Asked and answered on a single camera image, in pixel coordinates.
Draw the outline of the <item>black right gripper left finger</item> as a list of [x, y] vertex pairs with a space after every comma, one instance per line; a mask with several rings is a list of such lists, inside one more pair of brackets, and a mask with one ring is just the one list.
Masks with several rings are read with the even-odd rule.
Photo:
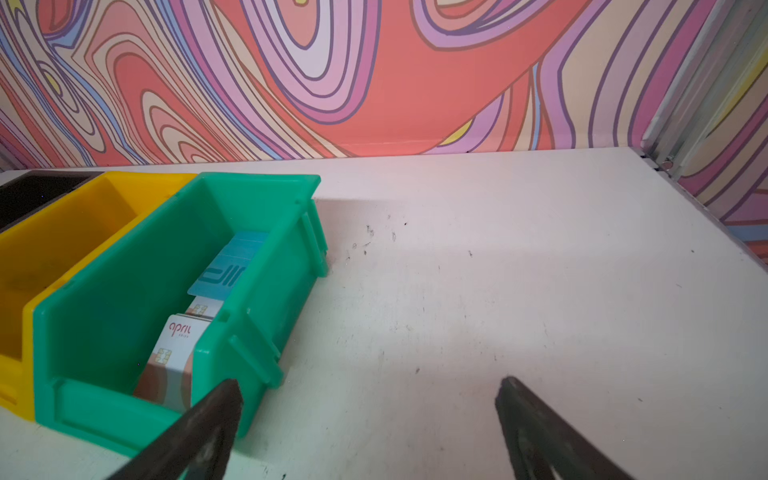
[[111, 478], [222, 479], [242, 410], [239, 383], [222, 381]]

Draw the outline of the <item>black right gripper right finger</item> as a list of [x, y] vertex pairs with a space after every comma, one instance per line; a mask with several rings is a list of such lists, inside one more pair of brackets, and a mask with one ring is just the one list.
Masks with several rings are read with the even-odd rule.
[[516, 479], [632, 479], [516, 377], [495, 408]]

